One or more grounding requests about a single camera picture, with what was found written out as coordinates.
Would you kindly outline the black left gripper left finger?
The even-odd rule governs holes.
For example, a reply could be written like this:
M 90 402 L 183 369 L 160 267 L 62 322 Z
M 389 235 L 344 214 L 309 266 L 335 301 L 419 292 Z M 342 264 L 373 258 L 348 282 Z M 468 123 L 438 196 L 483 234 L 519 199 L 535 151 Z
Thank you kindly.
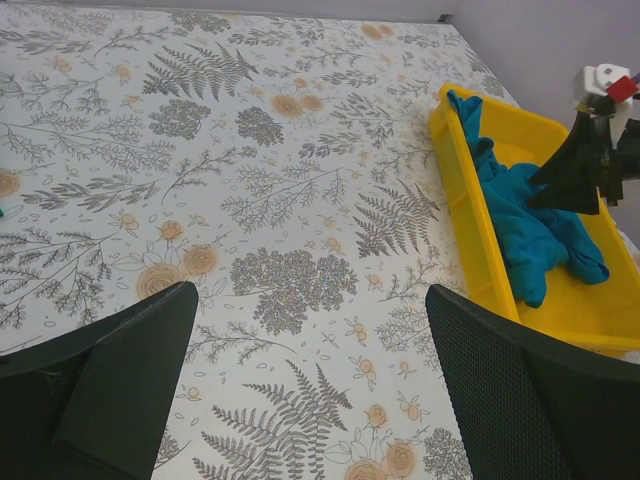
M 2 356 L 2 478 L 150 478 L 197 306 L 179 282 Z

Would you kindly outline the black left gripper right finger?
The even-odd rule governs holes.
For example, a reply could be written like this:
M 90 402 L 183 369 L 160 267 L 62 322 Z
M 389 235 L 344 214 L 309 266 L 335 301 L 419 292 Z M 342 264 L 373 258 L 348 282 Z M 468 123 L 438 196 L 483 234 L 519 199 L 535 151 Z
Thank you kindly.
M 496 315 L 442 285 L 425 306 L 476 479 L 636 479 L 639 367 Z

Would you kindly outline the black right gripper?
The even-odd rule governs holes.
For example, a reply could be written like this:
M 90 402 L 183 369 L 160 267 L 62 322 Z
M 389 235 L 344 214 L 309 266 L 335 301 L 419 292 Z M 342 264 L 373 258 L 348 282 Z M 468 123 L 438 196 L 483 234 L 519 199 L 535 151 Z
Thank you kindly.
M 626 122 L 616 146 L 610 133 L 608 118 L 578 113 L 561 146 L 529 178 L 539 190 L 527 206 L 585 215 L 599 213 L 600 199 L 617 206 L 623 183 L 639 179 L 639 121 Z

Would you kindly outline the blue t shirt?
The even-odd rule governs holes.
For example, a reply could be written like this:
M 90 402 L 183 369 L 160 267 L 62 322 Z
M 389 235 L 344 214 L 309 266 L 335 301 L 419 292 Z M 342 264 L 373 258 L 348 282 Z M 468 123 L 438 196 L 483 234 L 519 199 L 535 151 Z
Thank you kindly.
M 514 297 L 540 307 L 547 294 L 546 274 L 560 265 L 586 285 L 606 282 L 610 271 L 577 214 L 527 206 L 542 190 L 529 183 L 539 167 L 507 167 L 497 160 L 494 141 L 480 134 L 483 100 L 464 99 L 452 90 L 447 98 L 464 131 Z

